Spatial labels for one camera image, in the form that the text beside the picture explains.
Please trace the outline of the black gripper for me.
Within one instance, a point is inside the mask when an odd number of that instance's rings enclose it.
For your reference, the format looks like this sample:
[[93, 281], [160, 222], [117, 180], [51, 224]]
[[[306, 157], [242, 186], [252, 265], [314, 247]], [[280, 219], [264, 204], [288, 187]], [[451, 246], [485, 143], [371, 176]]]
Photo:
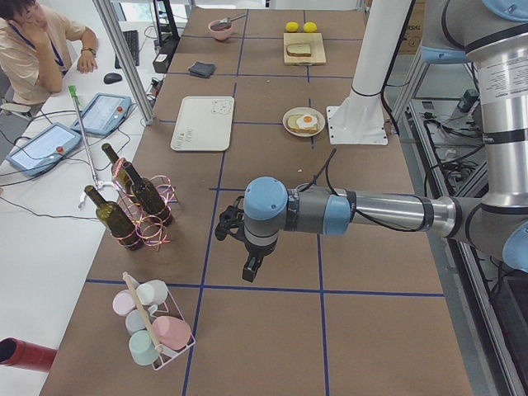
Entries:
[[219, 222], [215, 227], [214, 235], [217, 240], [224, 241], [229, 235], [232, 238], [244, 243], [249, 256], [243, 266], [242, 278], [247, 282], [254, 282], [260, 269], [263, 258], [271, 254], [276, 247], [276, 242], [265, 243], [258, 246], [250, 242], [244, 231], [244, 214], [240, 207], [243, 196], [238, 196], [232, 205], [219, 215]]

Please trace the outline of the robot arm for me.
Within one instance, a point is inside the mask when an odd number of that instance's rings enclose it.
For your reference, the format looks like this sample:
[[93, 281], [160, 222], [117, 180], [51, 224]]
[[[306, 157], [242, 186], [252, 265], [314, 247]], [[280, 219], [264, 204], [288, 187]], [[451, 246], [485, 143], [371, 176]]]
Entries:
[[488, 192], [480, 199], [430, 199], [311, 182], [288, 189], [275, 178], [259, 177], [221, 214], [214, 231], [218, 240], [233, 237], [245, 245], [244, 280], [255, 279], [280, 231], [341, 235], [351, 223], [430, 230], [526, 270], [526, 2], [430, 1], [422, 57], [431, 63], [470, 62], [477, 69]]

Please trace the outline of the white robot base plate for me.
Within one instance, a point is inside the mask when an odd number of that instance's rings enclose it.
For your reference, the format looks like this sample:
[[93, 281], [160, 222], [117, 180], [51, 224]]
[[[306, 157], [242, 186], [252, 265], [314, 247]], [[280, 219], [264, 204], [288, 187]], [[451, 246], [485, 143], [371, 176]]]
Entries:
[[326, 109], [330, 144], [387, 145], [382, 106], [328, 106]]

